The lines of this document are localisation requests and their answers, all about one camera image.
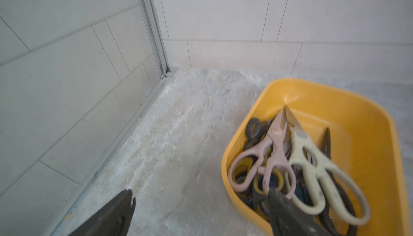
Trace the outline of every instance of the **scissor blade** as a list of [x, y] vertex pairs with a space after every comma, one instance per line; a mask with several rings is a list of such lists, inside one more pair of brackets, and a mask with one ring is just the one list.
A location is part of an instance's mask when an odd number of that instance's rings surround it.
[[292, 114], [292, 111], [288, 106], [285, 106], [285, 116], [287, 118], [287, 121], [294, 126], [296, 130], [302, 130], [300, 122], [298, 122], [297, 118]]
[[280, 130], [284, 128], [284, 110], [283, 109], [281, 109], [280, 112], [273, 119], [273, 122], [271, 123], [271, 128], [280, 129]]
[[323, 143], [321, 144], [322, 153], [331, 159], [331, 138], [330, 138], [330, 128], [325, 130]]

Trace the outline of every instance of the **white tiled wall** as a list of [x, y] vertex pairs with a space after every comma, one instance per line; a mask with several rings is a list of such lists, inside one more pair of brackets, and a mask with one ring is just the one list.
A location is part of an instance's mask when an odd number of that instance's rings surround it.
[[39, 235], [160, 79], [137, 0], [0, 0], [0, 235]]
[[[170, 66], [188, 66], [190, 61], [190, 66], [265, 72], [284, 73], [290, 68], [292, 74], [412, 83], [411, 2], [155, 0], [154, 4]], [[283, 43], [297, 43], [302, 49]]]

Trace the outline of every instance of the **cream scissors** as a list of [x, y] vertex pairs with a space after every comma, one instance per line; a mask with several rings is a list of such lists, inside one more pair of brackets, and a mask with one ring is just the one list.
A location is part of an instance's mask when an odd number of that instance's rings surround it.
[[[285, 115], [291, 130], [292, 152], [289, 162], [291, 165], [297, 165], [302, 168], [304, 181], [314, 206], [304, 204], [295, 195], [291, 198], [292, 202], [305, 213], [316, 215], [321, 213], [325, 207], [325, 194], [328, 203], [343, 221], [358, 226], [368, 223], [371, 218], [371, 210], [359, 186], [335, 163], [323, 155], [313, 143], [310, 136], [302, 129], [300, 123], [287, 105], [285, 106]], [[304, 149], [315, 159], [315, 166], [304, 156]], [[356, 195], [362, 209], [363, 217], [357, 218], [347, 211], [337, 187], [327, 171], [337, 175]], [[287, 188], [289, 188], [288, 180], [286, 180], [286, 185]]]
[[[262, 187], [267, 195], [270, 190], [270, 178], [273, 172], [273, 169], [278, 166], [284, 168], [290, 179], [292, 180], [292, 187], [290, 191], [285, 195], [288, 199], [290, 199], [294, 195], [295, 187], [296, 187], [296, 178], [295, 173], [288, 163], [288, 160], [284, 154], [283, 149], [283, 141], [285, 138], [285, 134], [287, 131], [287, 123], [285, 122], [284, 118], [284, 109], [280, 110], [277, 116], [274, 118], [273, 122], [271, 123], [267, 134], [265, 137], [256, 144], [255, 146], [251, 147], [248, 150], [243, 151], [238, 155], [234, 161], [232, 162], [229, 172], [228, 172], [228, 179], [230, 181], [231, 187], [234, 189], [235, 192], [243, 192], [245, 191], [251, 184], [252, 180], [254, 179], [257, 173], [263, 174], [263, 182]], [[266, 150], [273, 146], [273, 151], [271, 157], [268, 158], [266, 166], [262, 166], [265, 159]], [[237, 164], [242, 161], [244, 158], [249, 156], [256, 156], [258, 160], [254, 163], [254, 165], [250, 168], [247, 173], [247, 176], [244, 182], [238, 184], [233, 180], [233, 172], [234, 168]]]

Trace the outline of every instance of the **yellow scissors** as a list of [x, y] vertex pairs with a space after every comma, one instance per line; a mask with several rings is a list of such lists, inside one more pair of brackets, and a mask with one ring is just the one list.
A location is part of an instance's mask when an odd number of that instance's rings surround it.
[[[292, 196], [292, 202], [305, 213], [316, 215], [321, 213], [325, 207], [325, 194], [328, 203], [343, 221], [358, 226], [368, 223], [371, 218], [371, 210], [359, 186], [318, 149], [287, 105], [285, 106], [285, 115], [291, 131], [292, 142], [289, 163], [302, 168], [304, 181], [314, 206], [304, 204], [296, 195]], [[304, 156], [304, 149], [315, 159], [315, 166]], [[337, 187], [327, 171], [337, 175], [354, 192], [362, 209], [363, 216], [361, 218], [355, 217], [347, 211]], [[285, 181], [288, 188], [290, 186], [288, 180]]]

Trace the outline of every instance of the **yellow plastic tray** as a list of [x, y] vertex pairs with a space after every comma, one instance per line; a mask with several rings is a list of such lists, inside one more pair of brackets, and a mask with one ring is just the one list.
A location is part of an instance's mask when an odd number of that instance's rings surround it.
[[[359, 227], [357, 234], [411, 235], [399, 141], [392, 117], [365, 97], [300, 79], [279, 79], [268, 84], [225, 150], [222, 179], [235, 208], [263, 233], [272, 235], [270, 224], [232, 190], [228, 169], [244, 146], [247, 122], [252, 117], [269, 120], [286, 104], [316, 145], [321, 145], [325, 129], [330, 127], [332, 160], [359, 185], [371, 207], [370, 222]], [[355, 196], [347, 193], [360, 216]], [[345, 233], [347, 225], [334, 219], [334, 214], [332, 217], [339, 231]]]

